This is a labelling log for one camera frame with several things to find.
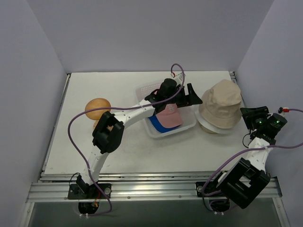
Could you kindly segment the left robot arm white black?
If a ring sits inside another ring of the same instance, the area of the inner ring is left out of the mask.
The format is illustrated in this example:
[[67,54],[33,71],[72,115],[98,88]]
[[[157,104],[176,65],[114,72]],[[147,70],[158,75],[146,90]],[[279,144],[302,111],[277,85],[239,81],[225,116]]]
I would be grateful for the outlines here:
[[168,129],[170,119],[161,120],[165,112],[175,114],[178,109],[202,104],[192,85],[187,84],[187,91],[182,83],[175,79],[165,79],[158,89],[153,90],[143,100],[129,109],[118,109],[111,113],[105,111],[92,133],[92,143],[98,148],[85,161],[86,167],[77,177],[78,192],[84,198],[91,198],[96,191],[99,173],[107,156],[121,144],[124,130],[144,118],[155,118]]

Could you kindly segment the white bucket hat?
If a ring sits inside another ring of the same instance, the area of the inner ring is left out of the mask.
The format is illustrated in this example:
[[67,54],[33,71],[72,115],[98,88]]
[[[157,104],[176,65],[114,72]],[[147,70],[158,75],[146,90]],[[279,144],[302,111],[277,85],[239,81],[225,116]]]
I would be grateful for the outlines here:
[[231,134],[233,129],[221,129],[205,120],[199,112],[199,107],[193,108],[195,116],[202,129],[209,134]]

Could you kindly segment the beige bucket hat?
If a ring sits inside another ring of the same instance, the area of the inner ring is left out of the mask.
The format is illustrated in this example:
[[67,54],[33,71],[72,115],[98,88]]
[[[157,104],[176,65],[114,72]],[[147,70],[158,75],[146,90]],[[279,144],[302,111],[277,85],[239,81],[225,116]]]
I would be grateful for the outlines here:
[[199,114],[209,124],[229,130],[235,127],[241,119],[241,90],[238,85],[229,80],[221,80],[202,97],[203,103],[199,106]]

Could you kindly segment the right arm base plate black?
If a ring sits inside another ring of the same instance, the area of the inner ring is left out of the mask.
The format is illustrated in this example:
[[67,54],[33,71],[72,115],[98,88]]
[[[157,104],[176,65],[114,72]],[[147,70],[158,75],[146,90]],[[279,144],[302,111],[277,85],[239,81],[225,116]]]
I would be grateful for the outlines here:
[[[200,197],[200,198],[203,197],[203,195],[202,195],[202,188],[203,188],[204,184],[205,184],[205,182],[196,182],[196,195],[197,195],[197,197]],[[217,190],[218,189],[215,187],[215,183],[210,182],[206,186],[204,192],[206,194],[210,194],[210,193],[215,192]],[[211,195],[211,197],[224,197],[224,194],[222,192],[219,192],[219,193]]]

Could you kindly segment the pink baseball cap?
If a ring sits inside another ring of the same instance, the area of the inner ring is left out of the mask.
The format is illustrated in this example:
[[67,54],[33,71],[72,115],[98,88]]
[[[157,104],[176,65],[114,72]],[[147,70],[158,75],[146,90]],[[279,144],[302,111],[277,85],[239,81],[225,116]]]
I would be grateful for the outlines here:
[[167,129],[175,128],[183,124],[183,120],[176,104],[167,104],[165,109],[156,114],[159,123]]

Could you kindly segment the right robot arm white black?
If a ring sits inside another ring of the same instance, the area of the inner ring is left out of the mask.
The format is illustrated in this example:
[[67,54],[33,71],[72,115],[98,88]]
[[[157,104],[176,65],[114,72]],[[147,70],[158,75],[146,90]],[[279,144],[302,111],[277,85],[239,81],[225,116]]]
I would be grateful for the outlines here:
[[270,113],[266,106],[240,109],[242,118],[250,131],[249,152],[240,158],[229,170],[210,183],[215,195],[223,194],[240,208],[247,208],[270,182],[266,173],[266,160],[275,137],[287,124],[285,113],[289,109],[280,107],[277,113]]

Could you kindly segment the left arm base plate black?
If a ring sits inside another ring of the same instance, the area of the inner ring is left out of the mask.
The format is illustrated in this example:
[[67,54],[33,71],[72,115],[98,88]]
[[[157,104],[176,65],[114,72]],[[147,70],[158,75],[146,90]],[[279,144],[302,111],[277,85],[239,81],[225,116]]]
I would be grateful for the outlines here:
[[[98,186],[104,191],[104,193],[110,198],[112,184],[98,183]],[[73,183],[70,185],[67,199],[69,200],[92,200],[92,199],[105,199],[105,196],[95,186],[91,185],[87,193],[84,193],[80,187]]]

